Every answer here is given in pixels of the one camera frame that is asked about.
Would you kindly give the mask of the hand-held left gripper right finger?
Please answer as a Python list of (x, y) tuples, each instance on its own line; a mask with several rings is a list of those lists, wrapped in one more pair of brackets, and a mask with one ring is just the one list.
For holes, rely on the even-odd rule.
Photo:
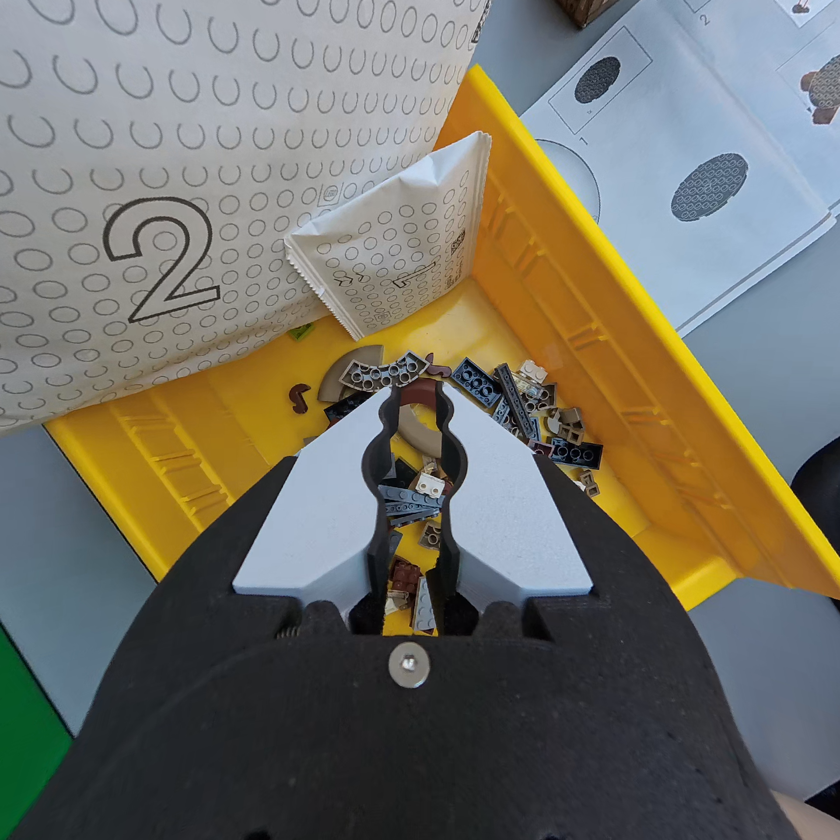
[(522, 609), (533, 597), (587, 595), (592, 579), (540, 467), (545, 457), (450, 385), (437, 383), (444, 500), (442, 544), (429, 574), (441, 635), (471, 634), (493, 602)]

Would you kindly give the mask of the yellow plastic bin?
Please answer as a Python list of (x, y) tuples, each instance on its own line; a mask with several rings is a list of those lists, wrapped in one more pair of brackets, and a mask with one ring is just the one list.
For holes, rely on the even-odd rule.
[[(604, 447), (595, 499), (691, 609), (735, 579), (838, 597), (838, 556), (487, 74), (470, 69), (437, 147), (491, 135), (470, 278), (370, 337), (485, 371), (526, 359)], [(160, 580), (197, 535), (304, 438), (351, 348), (331, 317), (244, 357), (46, 426)]]

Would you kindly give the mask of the green plastic bin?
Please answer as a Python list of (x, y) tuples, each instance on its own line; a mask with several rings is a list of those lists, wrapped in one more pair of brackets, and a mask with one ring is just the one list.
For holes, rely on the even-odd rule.
[(5, 631), (1, 632), (1, 837), (38, 798), (71, 735)]

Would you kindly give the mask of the large white paper bag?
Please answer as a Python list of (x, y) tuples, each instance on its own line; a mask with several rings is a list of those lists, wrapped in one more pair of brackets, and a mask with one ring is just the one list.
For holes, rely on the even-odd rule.
[(285, 235), (433, 149), (490, 5), (2, 2), (2, 434), (327, 314)]

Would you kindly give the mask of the pile of toy bricks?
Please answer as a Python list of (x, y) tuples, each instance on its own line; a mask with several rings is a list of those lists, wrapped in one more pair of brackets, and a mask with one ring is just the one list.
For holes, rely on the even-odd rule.
[[(555, 408), (553, 385), (543, 384), (545, 371), (530, 360), (524, 363), (520, 372), (512, 372), (509, 365), (500, 364), (493, 374), (484, 372), (468, 358), (454, 369), (434, 365), (432, 354), (421, 360), (416, 353), (407, 352), (393, 363), (382, 364), (382, 361), (380, 345), (345, 354), (324, 376), (318, 399), (328, 404), (324, 413), (331, 427), (381, 389), (401, 386), (396, 430), (423, 456), (424, 467), (415, 470), (401, 459), (393, 461), (378, 491), (390, 528), (427, 522), (421, 544), (434, 549), (438, 555), (442, 544), (443, 505), (454, 483), (442, 467), (443, 435), (437, 423), (437, 383), (450, 385), (470, 399), (530, 448), (535, 457), (542, 456), (554, 463), (557, 456), (571, 455), (581, 457), (583, 467), (600, 465), (600, 455), (585, 455), (585, 447), (580, 442), (566, 444), (556, 439), (553, 444), (546, 444), (542, 441), (534, 413)], [(428, 588), (433, 569), (425, 575)], [(400, 608), (410, 596), (414, 598), (420, 576), (417, 568), (407, 562), (401, 559), (393, 562), (386, 613)]]

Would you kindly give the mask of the person's beige trouser leg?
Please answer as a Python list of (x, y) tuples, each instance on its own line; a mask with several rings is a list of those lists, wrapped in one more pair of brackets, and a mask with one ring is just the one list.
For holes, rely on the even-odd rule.
[(771, 791), (773, 797), (802, 839), (839, 839), (840, 822), (787, 794)]

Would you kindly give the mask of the small white paper bag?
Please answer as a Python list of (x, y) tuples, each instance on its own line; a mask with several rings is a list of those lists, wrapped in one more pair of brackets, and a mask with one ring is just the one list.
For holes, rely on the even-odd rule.
[(474, 132), (286, 236), (290, 263), (353, 340), (469, 276), (490, 147)]

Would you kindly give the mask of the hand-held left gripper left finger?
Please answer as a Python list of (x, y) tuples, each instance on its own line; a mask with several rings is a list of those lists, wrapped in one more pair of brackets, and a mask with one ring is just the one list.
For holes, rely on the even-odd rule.
[(389, 528), (377, 487), (391, 468), (401, 390), (383, 388), (304, 447), (233, 580), (246, 595), (328, 601), (381, 635)]

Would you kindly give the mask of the instruction booklet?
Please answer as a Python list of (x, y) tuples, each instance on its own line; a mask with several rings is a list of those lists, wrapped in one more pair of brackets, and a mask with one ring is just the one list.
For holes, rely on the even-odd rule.
[(838, 219), (838, 8), (638, 2), (522, 116), (682, 336)]

